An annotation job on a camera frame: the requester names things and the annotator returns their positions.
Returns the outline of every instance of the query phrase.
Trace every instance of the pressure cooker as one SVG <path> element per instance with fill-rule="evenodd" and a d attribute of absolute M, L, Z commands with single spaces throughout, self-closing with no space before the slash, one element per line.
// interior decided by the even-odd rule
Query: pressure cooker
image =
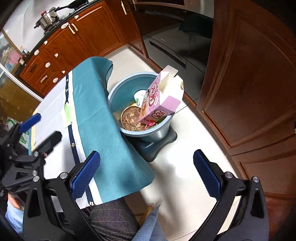
<path fill-rule="evenodd" d="M 34 28 L 41 26 L 44 30 L 49 29 L 53 24 L 59 21 L 59 16 L 55 12 L 55 7 L 41 13 L 41 18 L 36 22 Z"/>

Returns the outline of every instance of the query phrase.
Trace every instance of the gray trousers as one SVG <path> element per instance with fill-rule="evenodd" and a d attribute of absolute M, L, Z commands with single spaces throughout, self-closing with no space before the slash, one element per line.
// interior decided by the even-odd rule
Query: gray trousers
<path fill-rule="evenodd" d="M 81 211 L 103 241 L 130 241 L 140 228 L 124 198 L 90 206 Z M 59 218 L 63 229 L 74 235 L 63 213 L 59 213 Z"/>

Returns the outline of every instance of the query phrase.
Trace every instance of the kitchen counter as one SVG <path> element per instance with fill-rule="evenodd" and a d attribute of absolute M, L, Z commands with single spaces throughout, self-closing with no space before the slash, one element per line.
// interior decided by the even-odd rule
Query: kitchen counter
<path fill-rule="evenodd" d="M 27 62 L 30 60 L 32 56 L 34 56 L 34 52 L 43 44 L 45 40 L 47 40 L 57 29 L 59 29 L 64 23 L 68 22 L 71 18 L 73 18 L 75 15 L 79 14 L 80 12 L 84 11 L 85 9 L 93 6 L 94 4 L 101 2 L 102 0 L 94 0 L 83 7 L 77 9 L 76 11 L 72 12 L 69 14 L 67 17 L 62 19 L 58 25 L 56 25 L 54 28 L 52 28 L 47 34 L 44 35 L 44 37 L 38 42 L 38 44 L 33 48 L 31 51 L 30 55 L 26 58 L 25 62 L 23 65 L 21 65 L 15 72 L 15 75 L 19 75 L 23 68 L 26 66 Z"/>

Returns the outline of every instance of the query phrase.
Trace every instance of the trash can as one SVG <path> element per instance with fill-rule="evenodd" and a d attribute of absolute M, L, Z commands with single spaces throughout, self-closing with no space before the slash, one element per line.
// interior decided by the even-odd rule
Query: trash can
<path fill-rule="evenodd" d="M 134 94 L 139 90 L 147 90 L 156 77 L 156 73 L 141 72 L 132 74 L 117 83 L 108 96 L 111 112 L 123 111 L 129 105 L 135 103 Z M 146 142 L 157 142 L 168 133 L 172 117 L 173 114 L 168 115 L 160 124 L 145 131 L 128 131 L 123 128 L 120 121 L 116 121 L 116 123 L 119 130 L 127 136 L 139 137 Z"/>

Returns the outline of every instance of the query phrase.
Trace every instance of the box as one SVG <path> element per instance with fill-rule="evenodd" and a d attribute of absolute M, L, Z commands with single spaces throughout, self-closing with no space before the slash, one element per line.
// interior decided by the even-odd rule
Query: box
<path fill-rule="evenodd" d="M 177 72 L 168 65 L 155 78 L 144 95 L 139 122 L 149 125 L 175 112 L 184 94 Z"/>

